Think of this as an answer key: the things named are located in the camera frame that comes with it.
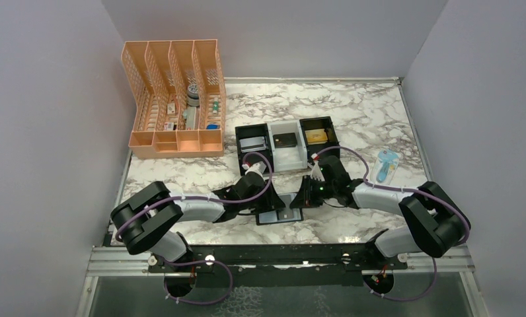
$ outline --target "white marble countertop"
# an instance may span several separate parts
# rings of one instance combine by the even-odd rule
[[[226,84],[225,154],[214,158],[131,158],[122,200],[155,180],[170,190],[208,193],[231,185],[239,177],[235,127],[278,120],[330,116],[340,144],[361,153],[372,167],[377,153],[389,148],[402,154],[393,186],[419,186],[426,181],[409,119],[394,83]],[[364,166],[351,154],[341,161],[352,178]],[[279,194],[297,192],[307,170],[277,173]],[[402,217],[370,209],[304,209],[304,221],[257,226],[255,217],[225,223],[177,223],[190,244],[304,244],[365,242],[382,229],[404,225]],[[112,239],[112,245],[119,245]]]

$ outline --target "orange desk organizer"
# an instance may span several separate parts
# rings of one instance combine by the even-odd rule
[[[129,147],[140,159],[224,154],[226,90],[217,40],[126,42],[123,66],[137,103]],[[189,84],[199,92],[199,129],[186,130]],[[218,99],[218,113],[213,100]],[[169,104],[175,112],[168,113]],[[175,130],[165,131],[165,123]],[[206,130],[207,124],[218,129]]]

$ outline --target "purple cable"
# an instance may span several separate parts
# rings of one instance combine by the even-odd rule
[[[246,162],[246,158],[250,155],[257,155],[259,156],[260,158],[263,159],[263,161],[265,162],[265,165],[267,166],[267,168],[269,169],[269,181],[267,182],[267,184],[265,185],[265,187],[263,188],[263,190],[261,190],[261,192],[259,192],[257,195],[254,195],[250,198],[246,198],[246,199],[241,199],[241,200],[226,200],[226,199],[217,199],[217,198],[209,198],[207,195],[205,196],[186,196],[185,199],[186,200],[210,200],[210,201],[214,201],[216,203],[247,203],[249,201],[252,201],[252,200],[255,200],[255,199],[258,199],[259,197],[261,197],[261,195],[263,195],[268,189],[269,187],[271,186],[271,181],[272,181],[272,178],[273,178],[273,169],[271,167],[271,163],[269,162],[269,160],[264,156],[262,155],[261,153],[258,153],[258,152],[249,152],[247,153],[245,156],[244,156],[244,159],[243,159],[243,163],[245,164]],[[127,228],[135,221],[137,220],[138,218],[142,217],[144,214],[146,214],[147,212],[149,212],[150,210],[152,209],[155,209],[155,208],[158,208],[158,206],[164,204],[164,203],[168,203],[170,201],[174,201],[174,200],[179,200],[181,199],[181,197],[178,197],[178,196],[175,196],[175,197],[168,197],[168,198],[164,198],[164,199],[161,199],[161,200],[158,200],[156,201],[155,203],[153,203],[152,205],[146,207],[145,209],[142,209],[141,211],[139,211],[136,215],[134,215],[133,217],[131,217],[131,219],[129,219],[126,223],[124,223],[122,226],[119,227],[119,229],[117,230],[117,232],[115,233],[115,240],[121,242],[122,239],[121,239],[121,234],[127,230]]]
[[[408,299],[402,299],[402,298],[399,298],[399,297],[391,297],[391,296],[388,296],[388,295],[384,295],[384,294],[380,294],[378,292],[375,292],[375,291],[372,291],[372,289],[370,288],[370,286],[368,286],[368,284],[364,283],[364,285],[370,290],[372,291],[371,293],[378,296],[378,297],[381,297],[383,299],[387,299],[387,300],[393,300],[395,302],[412,302],[413,300],[418,300],[418,299],[421,299],[423,297],[425,297],[426,295],[430,294],[430,292],[432,292],[432,290],[434,289],[434,285],[436,284],[436,280],[438,279],[438,267],[436,267],[436,261],[434,260],[434,258],[432,258],[432,264],[434,266],[434,278],[432,279],[432,283],[430,283],[430,286],[420,295],[417,295],[417,296],[414,296],[414,297],[409,297]]]
[[[173,266],[188,266],[188,265],[196,265],[196,264],[202,264],[202,263],[211,262],[211,263],[214,263],[214,264],[218,264],[221,267],[224,267],[224,269],[226,270],[226,273],[228,273],[228,277],[230,279],[230,285],[228,286],[228,291],[226,291],[226,293],[223,296],[219,297],[218,299],[211,300],[211,301],[208,301],[208,302],[196,302],[194,300],[188,300],[188,299],[181,299],[179,297],[173,297],[172,295],[170,295],[170,292],[168,291],[167,282],[164,281],[164,290],[166,291],[166,294],[168,295],[168,297],[170,299],[174,299],[176,302],[186,302],[188,304],[206,306],[206,305],[216,304],[217,302],[221,302],[221,301],[225,300],[228,296],[230,296],[230,294],[232,293],[232,289],[234,287],[234,279],[232,277],[232,272],[226,266],[226,264],[224,264],[224,263],[222,263],[220,261],[217,261],[217,260],[210,260],[210,261],[199,260],[199,261],[193,261],[193,262],[174,263],[174,262],[168,262],[168,261],[164,260],[164,262],[166,264],[173,265]]]
[[[366,185],[368,185],[370,187],[379,188],[381,190],[390,190],[392,192],[401,192],[401,191],[403,191],[403,192],[407,192],[407,193],[415,193],[415,194],[423,195],[424,197],[426,197],[426,198],[428,198],[430,200],[434,200],[437,203],[440,203],[442,206],[448,208],[451,212],[453,212],[459,218],[459,220],[463,224],[463,228],[465,230],[463,238],[460,241],[458,241],[457,245],[464,244],[467,241],[467,239],[469,239],[469,224],[467,223],[467,220],[465,220],[465,218],[461,215],[461,213],[459,213],[449,203],[447,203],[447,202],[443,201],[442,199],[440,199],[440,198],[438,198],[436,196],[433,196],[433,195],[431,195],[429,193],[423,192],[422,190],[417,190],[416,188],[398,188],[398,187],[391,187],[391,186],[384,186],[384,185],[376,185],[376,184],[372,184],[371,182],[368,182],[368,179],[366,178],[366,176],[368,176],[368,173],[370,172],[370,168],[368,167],[368,164],[366,163],[366,161],[364,160],[364,158],[360,154],[358,154],[353,149],[349,149],[348,147],[337,147],[337,146],[335,146],[335,147],[327,147],[327,148],[319,151],[317,153],[317,155],[319,156],[321,153],[323,153],[325,151],[333,150],[333,149],[342,149],[342,150],[345,150],[345,151],[349,151],[352,154],[356,155],[362,161],[362,163],[364,163],[364,167],[366,167],[366,173],[364,173],[364,176],[362,176],[364,184],[366,184]]]

